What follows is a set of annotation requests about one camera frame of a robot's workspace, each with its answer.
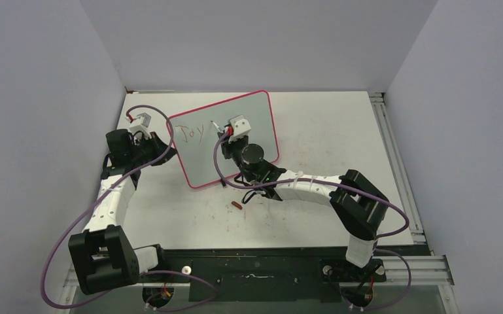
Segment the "pink framed whiteboard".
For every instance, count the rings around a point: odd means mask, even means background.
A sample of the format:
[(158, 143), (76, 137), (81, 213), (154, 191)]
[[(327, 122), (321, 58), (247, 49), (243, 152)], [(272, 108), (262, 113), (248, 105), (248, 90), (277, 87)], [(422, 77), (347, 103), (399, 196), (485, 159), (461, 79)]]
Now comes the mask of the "pink framed whiteboard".
[(264, 90), (236, 95), (234, 93), (196, 93), (178, 98), (182, 108), (169, 120), (173, 126), (173, 143), (186, 181), (191, 188), (201, 188), (219, 181), (216, 167), (224, 176), (238, 173), (231, 160), (222, 155), (213, 161), (213, 149), (219, 133), (211, 121), (229, 133), (229, 119), (243, 115), (251, 125), (249, 142), (260, 145), (264, 159), (275, 162), (279, 147), (269, 94)]

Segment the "red marker cap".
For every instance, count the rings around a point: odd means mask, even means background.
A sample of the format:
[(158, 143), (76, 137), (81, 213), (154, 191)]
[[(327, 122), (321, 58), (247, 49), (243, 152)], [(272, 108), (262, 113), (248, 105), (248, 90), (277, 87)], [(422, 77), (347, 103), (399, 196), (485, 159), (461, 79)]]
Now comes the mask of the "red marker cap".
[(242, 205), (241, 205), (241, 204), (239, 204), (239, 203), (237, 203), (236, 201), (232, 201), (232, 202), (231, 202), (231, 204), (232, 204), (235, 208), (237, 208), (237, 209), (239, 209), (239, 210), (242, 210), (242, 209), (243, 209)]

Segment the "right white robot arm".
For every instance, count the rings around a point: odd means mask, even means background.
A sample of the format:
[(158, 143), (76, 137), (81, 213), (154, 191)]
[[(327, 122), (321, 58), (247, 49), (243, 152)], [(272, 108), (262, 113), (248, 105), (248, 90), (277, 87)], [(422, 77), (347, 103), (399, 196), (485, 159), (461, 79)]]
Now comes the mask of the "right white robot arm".
[(346, 276), (360, 280), (369, 273), (389, 200), (361, 172), (350, 169), (344, 175), (319, 177), (277, 167), (264, 159), (262, 147), (250, 143), (248, 137), (233, 143), (221, 138), (217, 149), (237, 166), (235, 185), (246, 188), (249, 196), (331, 207), (349, 233), (343, 263)]

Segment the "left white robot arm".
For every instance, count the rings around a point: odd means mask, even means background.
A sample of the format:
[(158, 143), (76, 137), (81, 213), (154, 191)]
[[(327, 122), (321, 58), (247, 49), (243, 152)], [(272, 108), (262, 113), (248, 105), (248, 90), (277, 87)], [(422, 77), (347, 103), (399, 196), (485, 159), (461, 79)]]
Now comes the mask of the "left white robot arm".
[(106, 134), (109, 153), (103, 162), (98, 203), (81, 233), (68, 247), (85, 295), (136, 284), (142, 273), (164, 280), (169, 264), (162, 248), (135, 249), (122, 228), (129, 202), (138, 187), (142, 166), (160, 166), (177, 154), (154, 132), (119, 129)]

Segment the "white whiteboard marker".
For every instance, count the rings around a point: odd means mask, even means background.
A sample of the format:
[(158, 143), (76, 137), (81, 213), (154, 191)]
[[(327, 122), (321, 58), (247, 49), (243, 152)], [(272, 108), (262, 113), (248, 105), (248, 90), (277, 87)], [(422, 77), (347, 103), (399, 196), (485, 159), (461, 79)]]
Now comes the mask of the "white whiteboard marker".
[(214, 126), (214, 128), (216, 129), (216, 131), (217, 131), (218, 133), (223, 134), (223, 133), (225, 132), (225, 128), (224, 128), (224, 127), (219, 126), (219, 125), (218, 125), (216, 122), (214, 122), (214, 121), (211, 121), (211, 123), (212, 123), (212, 125)]

